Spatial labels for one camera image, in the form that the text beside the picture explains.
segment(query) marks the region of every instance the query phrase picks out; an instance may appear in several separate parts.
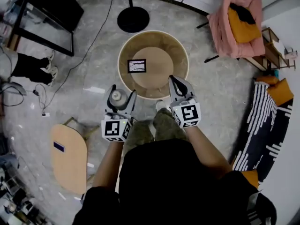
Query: striped blanket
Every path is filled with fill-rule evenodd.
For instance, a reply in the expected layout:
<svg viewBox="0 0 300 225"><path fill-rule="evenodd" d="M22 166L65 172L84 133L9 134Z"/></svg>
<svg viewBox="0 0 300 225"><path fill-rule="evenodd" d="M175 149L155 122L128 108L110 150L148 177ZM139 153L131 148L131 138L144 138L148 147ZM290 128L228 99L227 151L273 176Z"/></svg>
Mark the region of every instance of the striped blanket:
<svg viewBox="0 0 300 225"><path fill-rule="evenodd" d="M293 99L277 106L268 84L255 82L250 113L240 131L233 170L256 169L259 184L269 174L280 152L292 112Z"/></svg>

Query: sneaker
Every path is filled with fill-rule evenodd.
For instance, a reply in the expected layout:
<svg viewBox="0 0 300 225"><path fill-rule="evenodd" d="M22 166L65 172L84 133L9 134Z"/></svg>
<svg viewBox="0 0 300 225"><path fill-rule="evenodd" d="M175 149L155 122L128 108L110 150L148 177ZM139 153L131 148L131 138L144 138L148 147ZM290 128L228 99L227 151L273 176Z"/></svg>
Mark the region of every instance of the sneaker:
<svg viewBox="0 0 300 225"><path fill-rule="evenodd" d="M49 74L52 75L52 80L51 80L51 82L48 84L48 86L51 87L51 86L53 85L54 80L56 79L57 74L58 74L58 68L57 68L57 66L52 67L52 68L49 70Z"/></svg>
<svg viewBox="0 0 300 225"><path fill-rule="evenodd" d="M53 60L54 56L55 56L55 51L52 50L52 51L51 51L51 54L47 57L47 59L49 60L49 64L48 64L47 67L46 67L46 71L47 71L47 72L49 72L50 69L51 69L51 66L52 66L52 60Z"/></svg>
<svg viewBox="0 0 300 225"><path fill-rule="evenodd" d="M167 108L165 102L163 100L158 100L155 104L156 112L158 112L162 108Z"/></svg>

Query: orange cushion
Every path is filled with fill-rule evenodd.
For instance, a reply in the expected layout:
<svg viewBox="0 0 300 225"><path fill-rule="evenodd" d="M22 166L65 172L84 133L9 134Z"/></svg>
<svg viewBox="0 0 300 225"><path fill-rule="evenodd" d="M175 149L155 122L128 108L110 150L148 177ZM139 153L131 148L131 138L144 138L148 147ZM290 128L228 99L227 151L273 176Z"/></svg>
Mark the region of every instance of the orange cushion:
<svg viewBox="0 0 300 225"><path fill-rule="evenodd" d="M257 82L264 82L269 85L275 85L279 82L279 79L275 76L260 76L256 79Z"/></svg>
<svg viewBox="0 0 300 225"><path fill-rule="evenodd" d="M277 106L286 103L294 97L289 88L289 85L287 84L286 79L281 80L273 87L269 87L267 91L270 94L270 96L274 99Z"/></svg>
<svg viewBox="0 0 300 225"><path fill-rule="evenodd" d="M237 43L248 43L255 38L261 37L261 32L257 25L241 21L238 13L231 7L228 8L228 20Z"/></svg>
<svg viewBox="0 0 300 225"><path fill-rule="evenodd" d="M241 173L244 175L244 177L248 180L248 182L251 185L258 188L258 175L256 169L252 171L242 171Z"/></svg>

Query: black pants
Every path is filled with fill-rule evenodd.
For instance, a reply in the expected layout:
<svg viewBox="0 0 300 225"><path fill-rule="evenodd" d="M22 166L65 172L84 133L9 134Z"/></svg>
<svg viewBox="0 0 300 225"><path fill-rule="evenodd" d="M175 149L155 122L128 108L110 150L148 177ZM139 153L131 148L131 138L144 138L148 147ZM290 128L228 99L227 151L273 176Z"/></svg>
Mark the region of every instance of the black pants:
<svg viewBox="0 0 300 225"><path fill-rule="evenodd" d="M49 84L52 81L52 75L41 70L41 68L46 68L48 64L47 58L37 59L18 53L17 65L11 75L27 77L35 83Z"/></svg>

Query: black round lamp base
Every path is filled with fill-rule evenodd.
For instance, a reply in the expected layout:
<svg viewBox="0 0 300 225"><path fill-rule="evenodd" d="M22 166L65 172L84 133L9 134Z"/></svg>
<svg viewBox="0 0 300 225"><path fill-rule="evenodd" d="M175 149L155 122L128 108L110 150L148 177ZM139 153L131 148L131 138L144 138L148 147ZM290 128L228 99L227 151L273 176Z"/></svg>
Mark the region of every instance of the black round lamp base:
<svg viewBox="0 0 300 225"><path fill-rule="evenodd" d="M125 32L140 32L148 26L148 12L141 7L128 7L118 16L118 26Z"/></svg>

